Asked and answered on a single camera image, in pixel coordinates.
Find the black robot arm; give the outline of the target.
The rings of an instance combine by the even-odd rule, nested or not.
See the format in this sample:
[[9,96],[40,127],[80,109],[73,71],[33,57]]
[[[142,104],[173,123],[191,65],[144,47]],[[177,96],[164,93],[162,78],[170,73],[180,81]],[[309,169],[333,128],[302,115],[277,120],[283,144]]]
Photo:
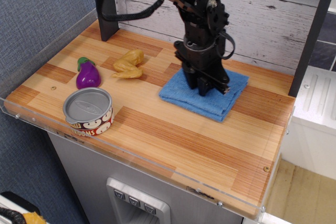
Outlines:
[[211,89],[228,92],[229,77],[222,66],[226,41],[235,44],[226,32],[229,14],[221,0],[170,0],[178,9],[185,26],[182,41],[176,41],[175,55],[182,62],[191,89],[205,96]]

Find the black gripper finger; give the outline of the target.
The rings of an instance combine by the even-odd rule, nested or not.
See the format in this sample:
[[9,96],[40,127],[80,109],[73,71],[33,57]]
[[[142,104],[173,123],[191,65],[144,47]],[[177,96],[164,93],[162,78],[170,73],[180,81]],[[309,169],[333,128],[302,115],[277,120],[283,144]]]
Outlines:
[[217,82],[207,77],[198,77],[197,87],[198,93],[201,96],[206,96],[211,89],[216,89],[222,94],[226,94],[230,90],[230,87],[227,84]]
[[182,63],[182,69],[189,87],[191,89],[198,88],[199,76],[197,70],[195,70],[191,65],[185,62]]

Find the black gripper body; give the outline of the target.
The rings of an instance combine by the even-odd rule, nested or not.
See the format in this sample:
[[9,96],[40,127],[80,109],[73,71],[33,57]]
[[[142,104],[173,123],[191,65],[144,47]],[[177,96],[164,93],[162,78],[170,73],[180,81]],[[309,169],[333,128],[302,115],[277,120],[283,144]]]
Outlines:
[[217,54],[214,43],[207,47],[199,47],[195,44],[188,46],[184,41],[174,43],[175,56],[182,63],[188,63],[198,72],[199,77],[207,77],[228,85],[229,77],[222,66],[222,60]]

